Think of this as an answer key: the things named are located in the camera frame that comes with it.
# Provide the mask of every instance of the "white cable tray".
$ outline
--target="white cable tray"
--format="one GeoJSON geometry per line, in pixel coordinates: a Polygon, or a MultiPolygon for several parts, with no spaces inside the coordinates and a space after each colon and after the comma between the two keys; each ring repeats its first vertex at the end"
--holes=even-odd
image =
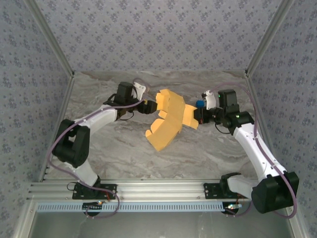
{"type": "MultiPolygon", "coordinates": [[[[37,212],[83,212],[82,202],[40,202],[37,212]]],[[[116,202],[105,203],[100,210],[91,212],[111,212],[116,202]]],[[[222,202],[120,202],[118,212],[220,212],[222,202]]]]}

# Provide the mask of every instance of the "patterned wallpaper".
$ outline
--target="patterned wallpaper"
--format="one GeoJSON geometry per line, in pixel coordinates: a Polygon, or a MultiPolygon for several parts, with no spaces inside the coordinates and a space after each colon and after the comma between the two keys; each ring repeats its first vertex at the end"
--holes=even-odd
{"type": "Polygon", "coordinates": [[[317,2],[295,0],[252,76],[278,158],[317,237],[317,2]]]}
{"type": "Polygon", "coordinates": [[[23,0],[0,1],[0,237],[43,165],[68,76],[23,0]]]}
{"type": "Polygon", "coordinates": [[[245,69],[280,0],[37,0],[75,71],[245,69]]]}

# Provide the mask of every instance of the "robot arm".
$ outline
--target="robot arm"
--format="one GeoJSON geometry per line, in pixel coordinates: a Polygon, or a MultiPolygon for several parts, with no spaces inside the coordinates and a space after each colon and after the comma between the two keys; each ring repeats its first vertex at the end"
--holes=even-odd
{"type": "Polygon", "coordinates": [[[285,182],[273,167],[283,172],[296,194],[299,179],[294,172],[286,169],[272,155],[259,134],[256,135],[259,143],[274,165],[268,162],[255,141],[254,120],[248,112],[240,112],[234,90],[218,92],[219,107],[216,107],[214,95],[207,91],[202,94],[204,102],[194,111],[194,118],[200,123],[214,122],[228,128],[231,135],[245,150],[256,170],[258,181],[245,178],[239,173],[222,176],[222,189],[239,193],[252,199],[255,208],[260,213],[266,213],[293,205],[293,200],[285,182]]]}
{"type": "Polygon", "coordinates": [[[84,119],[84,121],[75,126],[69,133],[67,133],[56,145],[53,154],[64,162],[76,176],[88,184],[89,186],[98,187],[100,179],[98,175],[92,170],[89,161],[87,160],[89,154],[90,136],[98,131],[103,126],[118,120],[126,112],[138,111],[143,114],[150,114],[157,110],[157,104],[154,101],[144,100],[135,107],[115,109],[109,107],[129,106],[139,102],[146,90],[146,87],[134,82],[133,84],[121,82],[118,86],[116,94],[113,94],[104,104],[89,115],[95,115],[89,119],[84,119],[87,116],[71,121],[65,119],[61,122],[57,138],[73,125],[75,122],[84,119]]]}

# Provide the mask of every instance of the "marble surface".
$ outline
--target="marble surface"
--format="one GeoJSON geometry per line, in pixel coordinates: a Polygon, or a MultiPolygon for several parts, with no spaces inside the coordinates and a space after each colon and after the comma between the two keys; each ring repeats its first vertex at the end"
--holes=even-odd
{"type": "MultiPolygon", "coordinates": [[[[154,99],[160,89],[168,88],[191,105],[201,99],[201,93],[220,83],[239,82],[246,86],[243,77],[222,71],[77,72],[65,118],[80,118],[96,110],[116,92],[120,81],[132,82],[135,77],[151,85],[149,98],[154,99]]],[[[225,88],[234,88],[240,110],[254,115],[250,100],[242,90],[232,86],[225,88]]],[[[89,154],[95,172],[103,179],[218,179],[230,172],[256,177],[240,144],[233,136],[219,133],[213,124],[199,125],[197,130],[183,126],[171,144],[157,152],[145,137],[145,131],[156,118],[157,112],[151,115],[136,112],[132,119],[118,120],[96,132],[91,137],[89,154]]],[[[56,158],[53,161],[64,167],[56,158]]],[[[67,176],[49,169],[46,178],[67,176]]]]}

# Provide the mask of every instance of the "foam piece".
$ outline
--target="foam piece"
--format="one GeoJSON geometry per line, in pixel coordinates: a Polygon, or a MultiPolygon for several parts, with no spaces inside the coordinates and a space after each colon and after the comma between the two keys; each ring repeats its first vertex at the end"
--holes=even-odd
{"type": "Polygon", "coordinates": [[[163,89],[156,96],[159,116],[151,125],[151,130],[145,132],[148,141],[157,151],[162,150],[180,133],[182,126],[188,125],[194,129],[198,127],[198,121],[194,119],[193,106],[186,105],[183,97],[163,89]]]}

